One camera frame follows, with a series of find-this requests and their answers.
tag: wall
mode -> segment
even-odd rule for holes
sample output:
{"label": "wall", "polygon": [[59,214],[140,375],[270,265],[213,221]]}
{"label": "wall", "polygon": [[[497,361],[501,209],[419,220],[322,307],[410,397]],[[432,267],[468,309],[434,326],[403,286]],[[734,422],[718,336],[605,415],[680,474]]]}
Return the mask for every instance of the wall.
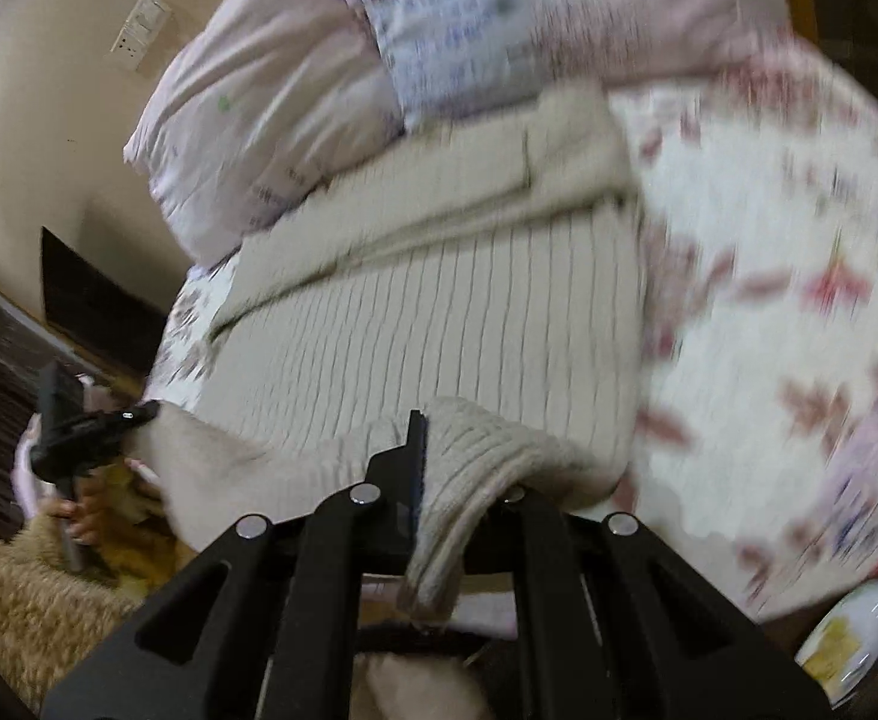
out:
{"label": "wall", "polygon": [[122,148],[221,0],[165,0],[173,20],[133,74],[107,53],[135,1],[0,0],[0,291],[37,317],[42,225],[160,309],[188,266]]}

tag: electrical outlet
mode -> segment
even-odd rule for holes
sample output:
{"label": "electrical outlet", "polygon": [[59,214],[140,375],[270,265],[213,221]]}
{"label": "electrical outlet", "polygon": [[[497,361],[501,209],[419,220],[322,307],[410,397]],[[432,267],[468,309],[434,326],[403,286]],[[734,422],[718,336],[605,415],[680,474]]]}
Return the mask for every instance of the electrical outlet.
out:
{"label": "electrical outlet", "polygon": [[138,0],[109,52],[121,67],[135,71],[163,28],[172,9],[162,0]]}
{"label": "electrical outlet", "polygon": [[148,50],[148,46],[133,34],[133,30],[123,26],[109,53],[120,66],[126,70],[134,71],[142,63],[146,50]]}

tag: metal screw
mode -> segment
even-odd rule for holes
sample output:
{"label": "metal screw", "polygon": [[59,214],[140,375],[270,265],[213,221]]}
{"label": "metal screw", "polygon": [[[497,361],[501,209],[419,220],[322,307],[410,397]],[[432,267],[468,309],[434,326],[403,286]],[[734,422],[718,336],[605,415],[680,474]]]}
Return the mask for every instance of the metal screw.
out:
{"label": "metal screw", "polygon": [[352,503],[357,503],[359,506],[368,506],[370,503],[375,503],[381,496],[382,490],[368,482],[363,482],[361,485],[356,485],[349,490],[349,498],[352,499]]}
{"label": "metal screw", "polygon": [[235,532],[242,538],[259,538],[269,527],[269,520],[261,514],[249,514],[235,523]]}
{"label": "metal screw", "polygon": [[522,498],[525,497],[525,488],[520,488],[519,485],[516,485],[514,488],[510,488],[507,493],[505,493],[505,497],[502,499],[502,503],[519,503]]}
{"label": "metal screw", "polygon": [[616,536],[634,536],[639,532],[639,522],[632,514],[613,514],[609,517],[609,530]]}

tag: mattress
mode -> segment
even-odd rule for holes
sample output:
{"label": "mattress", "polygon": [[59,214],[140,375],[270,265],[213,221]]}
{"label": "mattress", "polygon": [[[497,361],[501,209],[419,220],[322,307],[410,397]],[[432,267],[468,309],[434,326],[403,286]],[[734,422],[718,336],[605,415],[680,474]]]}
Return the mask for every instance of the mattress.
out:
{"label": "mattress", "polygon": [[[586,514],[635,512],[757,619],[846,589],[878,571],[878,105],[791,38],[610,103],[646,373],[630,471]],[[190,274],[147,396],[195,408],[234,266]]]}

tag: white oval object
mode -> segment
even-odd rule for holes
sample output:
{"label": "white oval object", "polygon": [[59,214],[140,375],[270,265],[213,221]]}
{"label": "white oval object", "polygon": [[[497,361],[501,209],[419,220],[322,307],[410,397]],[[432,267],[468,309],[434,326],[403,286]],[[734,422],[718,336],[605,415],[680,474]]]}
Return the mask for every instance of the white oval object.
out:
{"label": "white oval object", "polygon": [[834,676],[820,683],[832,706],[837,707],[878,661],[878,579],[855,589],[832,608],[805,640],[796,655],[797,664],[805,667],[816,654],[821,659],[829,635],[837,642],[834,657],[839,663],[829,669]]}

